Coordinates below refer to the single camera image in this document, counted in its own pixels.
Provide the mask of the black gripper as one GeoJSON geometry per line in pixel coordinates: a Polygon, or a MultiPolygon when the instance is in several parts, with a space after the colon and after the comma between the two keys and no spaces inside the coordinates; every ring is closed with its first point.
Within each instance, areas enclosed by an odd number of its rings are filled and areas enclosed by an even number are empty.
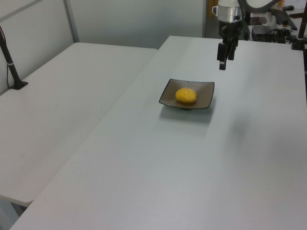
{"type": "MultiPolygon", "coordinates": [[[[238,46],[238,37],[241,33],[241,21],[223,22],[219,21],[219,35],[222,38],[230,39],[228,43],[228,60],[234,60],[235,51],[238,46]]],[[[224,43],[218,44],[217,60],[219,61],[219,70],[226,69],[227,60],[227,45],[224,43]]]]}

